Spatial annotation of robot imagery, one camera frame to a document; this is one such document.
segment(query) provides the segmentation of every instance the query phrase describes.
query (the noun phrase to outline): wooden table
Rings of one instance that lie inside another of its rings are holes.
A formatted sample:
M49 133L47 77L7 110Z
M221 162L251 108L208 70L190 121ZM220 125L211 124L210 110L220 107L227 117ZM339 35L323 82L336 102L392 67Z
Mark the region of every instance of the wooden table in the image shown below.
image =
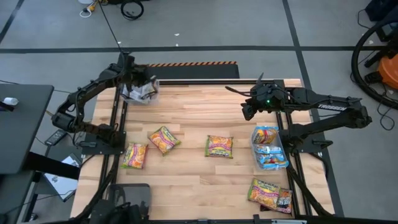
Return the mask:
M286 86L301 86L299 79L284 81ZM248 91L252 85L231 87ZM114 89L98 95L94 124L109 123L113 99ZM260 212L258 204L247 200L253 177L283 188L289 185L284 169L259 171L254 167L250 135L255 125L277 126L277 121L274 113L258 113L252 120L244 120L240 106L244 99L227 91L224 85L167 85L160 88L158 103L128 107L126 143L148 143L149 150L142 170L118 169L117 183L150 185L151 220L250 219L253 214L260 218L292 218L279 212ZM292 119L294 123L311 122L308 111L294 112ZM163 125L182 141L164 157L147 138ZM233 159L204 156L209 134L234 137ZM333 213L322 162L307 154L302 154L301 160L307 187ZM95 156L82 168L71 217L78 215L96 192L102 161L103 156ZM297 186L296 191L300 212L304 214Z

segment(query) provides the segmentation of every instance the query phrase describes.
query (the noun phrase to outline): clear plastic container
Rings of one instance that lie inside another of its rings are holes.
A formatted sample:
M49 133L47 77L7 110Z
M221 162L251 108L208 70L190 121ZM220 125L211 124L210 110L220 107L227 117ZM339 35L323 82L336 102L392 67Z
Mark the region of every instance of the clear plastic container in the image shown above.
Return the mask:
M264 144L264 145L272 145L272 146L280 147L282 149L282 152L280 154L282 154L284 157L284 160L282 162L285 162L285 164L283 164L283 165L282 164L272 164L271 166L267 165L268 167L264 167L264 166L262 166L262 164L259 163L259 161L257 160L257 157L256 157L257 152L254 151L254 141L253 141L254 136L256 134L256 130L258 128L266 128L266 129L273 128L273 129L278 130L278 127L267 127L267 126L257 126L254 129L254 132L253 132L253 134L251 136L251 140L250 140L250 146L252 149L254 163L256 163L257 169L259 169L259 170L279 170L279 169L286 168L288 166L289 162L286 159L286 154L285 154L285 151L284 151L284 148L282 145L282 141L280 140L279 132L276 135L275 139L270 144Z

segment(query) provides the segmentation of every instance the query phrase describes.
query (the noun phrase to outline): orange and black warning stripe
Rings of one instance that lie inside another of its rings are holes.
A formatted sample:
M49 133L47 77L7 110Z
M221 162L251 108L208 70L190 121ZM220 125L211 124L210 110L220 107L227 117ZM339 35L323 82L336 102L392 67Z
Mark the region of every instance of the orange and black warning stripe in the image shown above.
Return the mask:
M182 63L157 63L150 64L149 67L171 67L171 66L191 66L191 65L236 65L236 62L182 62Z

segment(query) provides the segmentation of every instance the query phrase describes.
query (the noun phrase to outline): black metal frame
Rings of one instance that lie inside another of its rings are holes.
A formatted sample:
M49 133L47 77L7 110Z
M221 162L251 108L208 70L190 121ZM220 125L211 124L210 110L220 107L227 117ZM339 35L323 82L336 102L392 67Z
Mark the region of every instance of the black metal frame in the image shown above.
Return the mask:
M284 80L270 80L272 82L276 82L278 85L280 86L285 86L284 85ZM245 80L245 79L239 79L239 80L160 80L160 85L164 86L164 85L254 85L256 84L256 80ZM115 100L119 101L119 92L116 92L115 95ZM120 120L120 124L119 124L119 131L123 131L124 129L124 124L126 122L126 115L127 115L127 107L128 104L126 102L123 102L123 108L122 108L122 115L121 115L121 120ZM277 118L277 124L278 127L280 129L284 128L283 125L283 121L282 121L282 115L280 112L276 112L275 113L276 118ZM286 114L286 120L288 125L292 124L292 117L290 115L290 113ZM305 179L304 179L304 174L303 174L303 169L302 169L302 165L301 165L301 160L300 160L300 155L299 153L296 153L294 155L294 159L295 159L295 163L296 163L296 170L298 173L298 176L300 177L301 180L303 180L303 182L305 183ZM119 160L119 155L115 155L114 156L114 162L118 162ZM106 174L106 170L108 168L108 162L109 159L105 160L103 162L103 166L102 166L102 170L101 170L101 176L102 174ZM294 217L302 217L302 215L300 214L300 208L299 208L299 202L297 200L297 191L295 189L295 182L294 179L289 175L289 173L287 174L288 177L288 182L289 182L289 188L293 191L292 194L292 205L293 205L293 215ZM112 184L116 183L116 177L112 180ZM308 202L308 200L305 198L304 194L302 195L303 199L304 199L304 206L305 206L305 213L309 216L312 215L312 209L311 206ZM252 220L202 220L203 222L209 224L209 223L253 223L253 219ZM271 223L272 220L262 220L259 219L258 220L259 223ZM176 223L176 224L187 224L187 223L195 223L198 224L199 220L150 220L150 223Z

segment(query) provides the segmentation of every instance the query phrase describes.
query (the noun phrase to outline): wooden tabletop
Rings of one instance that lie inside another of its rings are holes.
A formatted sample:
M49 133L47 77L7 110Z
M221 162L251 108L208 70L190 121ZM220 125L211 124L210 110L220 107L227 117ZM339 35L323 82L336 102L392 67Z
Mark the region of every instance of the wooden tabletop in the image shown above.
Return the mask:
M286 86L301 86L299 79L284 81ZM241 91L251 87L231 86ZM114 89L98 95L94 124L109 123L113 99ZM117 183L150 185L151 220L250 219L253 214L259 214L260 218L292 218L279 212L260 212L258 204L247 200L253 177L283 188L289 185L284 169L262 171L254 167L250 135L256 125L277 126L277 121L274 113L258 113L252 120L244 120L240 106L244 100L244 96L227 91L224 85L161 86L158 102L128 107L124 127L126 143L146 143L149 149L144 168L119 168ZM311 122L308 111L295 111L292 119L294 123ZM182 142L164 157L147 138L161 126L169 128ZM233 159L205 157L207 135L233 136ZM307 187L323 207L333 213L322 162L307 154L302 154L301 160ZM96 192L102 161L103 156L95 156L82 168L71 217L78 215ZM303 213L297 186L296 191Z

